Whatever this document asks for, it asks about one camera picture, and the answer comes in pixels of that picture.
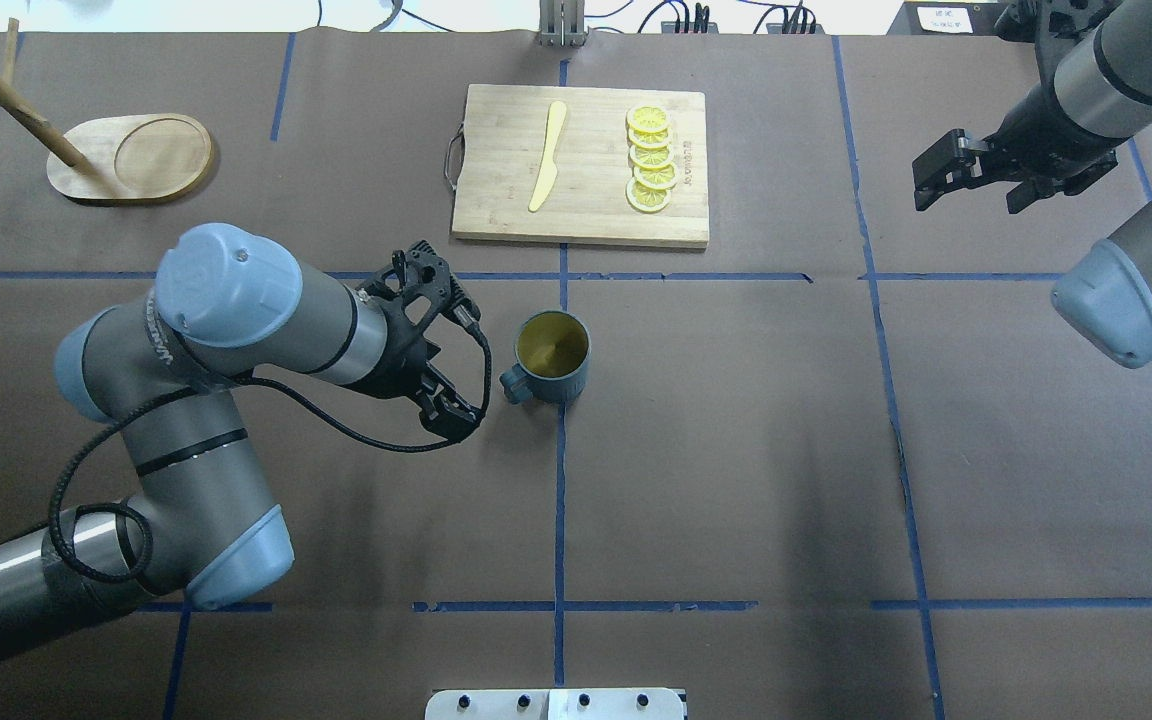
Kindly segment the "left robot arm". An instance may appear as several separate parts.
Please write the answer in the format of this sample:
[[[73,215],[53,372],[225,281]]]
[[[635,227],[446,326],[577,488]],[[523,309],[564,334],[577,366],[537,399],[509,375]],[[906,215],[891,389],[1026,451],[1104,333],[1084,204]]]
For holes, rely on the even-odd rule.
[[[41,524],[0,544],[0,662],[165,594],[223,609],[285,577],[291,533],[233,393],[266,387],[328,414],[262,366],[407,397],[434,448],[465,441],[486,402],[433,365],[438,318],[488,353],[479,306],[426,242],[348,287],[236,225],[183,233],[142,300],[58,347],[61,395],[103,429],[61,470]]]

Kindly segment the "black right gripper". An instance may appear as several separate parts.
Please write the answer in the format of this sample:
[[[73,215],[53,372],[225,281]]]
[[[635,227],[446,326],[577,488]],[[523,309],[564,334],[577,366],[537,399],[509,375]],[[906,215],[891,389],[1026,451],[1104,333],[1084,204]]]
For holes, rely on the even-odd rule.
[[[955,128],[911,162],[914,209],[925,211],[946,194],[1015,183],[1007,213],[1062,194],[1078,196],[1117,167],[1117,142],[1089,132],[1053,94],[1026,94],[987,138]]]

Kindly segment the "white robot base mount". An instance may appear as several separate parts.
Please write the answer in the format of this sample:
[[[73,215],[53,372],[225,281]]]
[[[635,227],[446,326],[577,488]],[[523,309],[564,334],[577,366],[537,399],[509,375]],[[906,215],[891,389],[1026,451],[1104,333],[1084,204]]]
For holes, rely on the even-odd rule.
[[[444,689],[425,719],[687,719],[685,692],[667,687]]]

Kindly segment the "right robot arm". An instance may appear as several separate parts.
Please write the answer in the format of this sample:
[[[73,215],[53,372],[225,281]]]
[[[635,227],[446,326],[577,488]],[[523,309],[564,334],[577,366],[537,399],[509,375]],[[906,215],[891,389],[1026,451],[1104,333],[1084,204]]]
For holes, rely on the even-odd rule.
[[[916,156],[918,211],[998,182],[1011,214],[1079,195],[1152,126],[1152,1],[1011,1],[995,32],[1034,47],[1038,82],[992,135],[950,129]],[[1152,199],[1058,279],[1051,302],[1111,361],[1152,363]]]

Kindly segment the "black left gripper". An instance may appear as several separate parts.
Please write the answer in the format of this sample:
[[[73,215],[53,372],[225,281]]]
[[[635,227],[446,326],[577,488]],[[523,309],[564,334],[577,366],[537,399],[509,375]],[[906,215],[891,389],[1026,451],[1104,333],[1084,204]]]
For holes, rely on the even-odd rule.
[[[379,310],[387,324],[380,359],[357,382],[357,391],[369,397],[410,397],[419,406],[422,429],[452,445],[467,441],[480,427],[483,410],[468,404],[434,367],[442,348],[425,338],[430,324],[444,316],[483,342],[477,324],[482,311],[449,263],[429,242],[419,241],[394,251],[391,265],[376,270],[357,290],[366,293],[366,304]]]

